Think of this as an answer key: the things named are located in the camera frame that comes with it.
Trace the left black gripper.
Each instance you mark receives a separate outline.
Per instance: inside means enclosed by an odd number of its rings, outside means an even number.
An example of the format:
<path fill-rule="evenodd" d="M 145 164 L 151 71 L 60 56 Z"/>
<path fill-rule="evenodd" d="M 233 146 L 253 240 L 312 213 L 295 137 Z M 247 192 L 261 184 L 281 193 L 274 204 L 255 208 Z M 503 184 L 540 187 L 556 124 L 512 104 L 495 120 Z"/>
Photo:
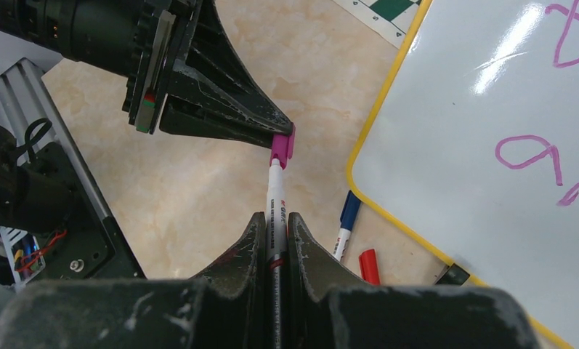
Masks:
<path fill-rule="evenodd" d="M 293 123 L 234 50 L 214 1 L 135 1 L 123 111 L 138 132 L 270 148 Z"/>

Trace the purple whiteboard marker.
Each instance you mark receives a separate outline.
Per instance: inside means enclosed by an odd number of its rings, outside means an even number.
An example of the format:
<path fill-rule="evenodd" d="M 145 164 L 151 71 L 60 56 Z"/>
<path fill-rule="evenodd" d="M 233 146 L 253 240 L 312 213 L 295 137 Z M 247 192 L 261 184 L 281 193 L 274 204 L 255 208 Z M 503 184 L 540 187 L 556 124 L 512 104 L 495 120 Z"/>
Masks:
<path fill-rule="evenodd" d="M 266 201 L 267 312 L 270 315 L 270 347 L 286 348 L 286 296 L 283 295 L 284 259 L 287 252 L 286 204 L 283 168 L 279 159 L 270 162 Z"/>

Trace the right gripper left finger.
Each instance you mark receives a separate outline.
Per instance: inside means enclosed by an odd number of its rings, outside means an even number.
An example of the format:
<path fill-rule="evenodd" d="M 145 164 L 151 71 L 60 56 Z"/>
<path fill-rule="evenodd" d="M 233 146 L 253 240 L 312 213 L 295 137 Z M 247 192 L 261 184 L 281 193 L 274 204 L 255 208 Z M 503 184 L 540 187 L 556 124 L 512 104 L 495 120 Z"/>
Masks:
<path fill-rule="evenodd" d="M 206 283 L 192 348 L 263 347 L 265 232 L 264 213 L 254 213 L 241 237 L 190 278 Z"/>

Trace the purple marker cap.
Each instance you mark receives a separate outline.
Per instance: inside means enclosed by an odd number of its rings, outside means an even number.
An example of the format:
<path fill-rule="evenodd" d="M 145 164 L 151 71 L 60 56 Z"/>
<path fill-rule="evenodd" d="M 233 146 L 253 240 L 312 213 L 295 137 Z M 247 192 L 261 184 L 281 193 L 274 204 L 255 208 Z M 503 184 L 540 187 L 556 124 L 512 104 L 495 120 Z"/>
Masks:
<path fill-rule="evenodd" d="M 282 169 L 288 165 L 288 161 L 293 157 L 294 140 L 296 126 L 292 126 L 290 135 L 275 134 L 272 138 L 270 165 L 274 160 L 278 160 Z"/>

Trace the yellow framed whiteboard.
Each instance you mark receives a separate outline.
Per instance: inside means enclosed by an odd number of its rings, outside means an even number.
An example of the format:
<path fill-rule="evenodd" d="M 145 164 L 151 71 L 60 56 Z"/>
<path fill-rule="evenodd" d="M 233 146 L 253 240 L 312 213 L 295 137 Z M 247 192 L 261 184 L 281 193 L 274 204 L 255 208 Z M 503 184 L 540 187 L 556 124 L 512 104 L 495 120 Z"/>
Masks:
<path fill-rule="evenodd" d="M 423 1 L 347 178 L 579 348 L 579 1 Z"/>

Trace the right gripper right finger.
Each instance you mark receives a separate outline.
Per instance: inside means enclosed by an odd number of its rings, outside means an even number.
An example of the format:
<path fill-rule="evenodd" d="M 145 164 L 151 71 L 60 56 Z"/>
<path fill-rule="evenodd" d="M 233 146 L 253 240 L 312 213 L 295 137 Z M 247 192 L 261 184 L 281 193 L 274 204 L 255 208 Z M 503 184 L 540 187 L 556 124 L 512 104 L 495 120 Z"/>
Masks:
<path fill-rule="evenodd" d="M 293 310 L 303 348 L 361 348 L 361 329 L 341 308 L 371 290 L 316 242 L 304 218 L 288 216 L 291 276 L 298 294 Z"/>

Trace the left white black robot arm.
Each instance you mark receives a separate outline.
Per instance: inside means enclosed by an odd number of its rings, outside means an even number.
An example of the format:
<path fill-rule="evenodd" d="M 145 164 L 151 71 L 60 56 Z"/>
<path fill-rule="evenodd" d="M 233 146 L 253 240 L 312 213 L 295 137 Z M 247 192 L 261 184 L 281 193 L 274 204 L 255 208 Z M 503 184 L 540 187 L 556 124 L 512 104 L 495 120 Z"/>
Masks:
<path fill-rule="evenodd" d="M 125 77 L 123 110 L 139 132 L 264 148 L 293 132 L 213 1 L 0 1 L 0 31 Z"/>

